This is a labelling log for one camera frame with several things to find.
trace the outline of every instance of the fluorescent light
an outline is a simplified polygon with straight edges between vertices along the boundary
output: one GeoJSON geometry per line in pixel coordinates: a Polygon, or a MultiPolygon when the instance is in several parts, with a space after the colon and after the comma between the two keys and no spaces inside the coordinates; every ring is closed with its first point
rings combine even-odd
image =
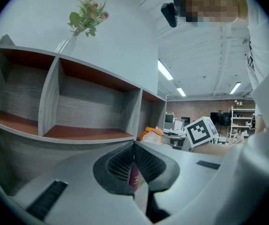
{"type": "Polygon", "coordinates": [[[181,94],[181,96],[186,97],[186,94],[183,92],[182,88],[177,88],[177,90],[181,94]]]}
{"type": "Polygon", "coordinates": [[[234,88],[231,90],[230,94],[234,94],[234,92],[238,89],[238,87],[241,85],[240,82],[237,82],[237,84],[234,86],[234,88]]]}
{"type": "Polygon", "coordinates": [[[169,71],[163,66],[163,64],[158,60],[158,70],[161,71],[161,73],[168,79],[173,80],[174,78],[169,73],[169,71]]]}

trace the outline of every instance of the ceiling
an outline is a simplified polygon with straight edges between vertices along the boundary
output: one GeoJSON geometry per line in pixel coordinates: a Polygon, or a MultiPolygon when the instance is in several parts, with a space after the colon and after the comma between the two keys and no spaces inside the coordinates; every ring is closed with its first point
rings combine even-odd
{"type": "Polygon", "coordinates": [[[234,99],[251,90],[246,68],[248,45],[243,44],[249,31],[243,22],[207,28],[183,22],[171,28],[161,6],[172,0],[132,1],[156,22],[159,60],[174,77],[168,81],[159,72],[158,90],[166,93],[168,100],[234,99]],[[236,82],[242,84],[229,95],[236,82]],[[187,97],[181,97],[176,88],[182,88],[187,97]]]}

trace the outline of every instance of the white box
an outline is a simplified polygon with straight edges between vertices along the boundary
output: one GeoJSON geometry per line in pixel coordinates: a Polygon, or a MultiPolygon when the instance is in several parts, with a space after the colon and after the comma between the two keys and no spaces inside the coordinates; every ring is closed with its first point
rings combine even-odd
{"type": "Polygon", "coordinates": [[[218,137],[218,132],[209,117],[202,117],[184,128],[192,148],[218,137]]]}

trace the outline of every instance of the seated person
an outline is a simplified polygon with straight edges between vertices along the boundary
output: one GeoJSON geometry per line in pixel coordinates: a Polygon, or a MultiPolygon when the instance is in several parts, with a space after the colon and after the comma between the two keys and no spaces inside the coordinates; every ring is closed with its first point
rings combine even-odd
{"type": "Polygon", "coordinates": [[[238,144],[244,141],[244,135],[242,134],[242,130],[239,129],[238,132],[233,137],[233,143],[238,144]]]}

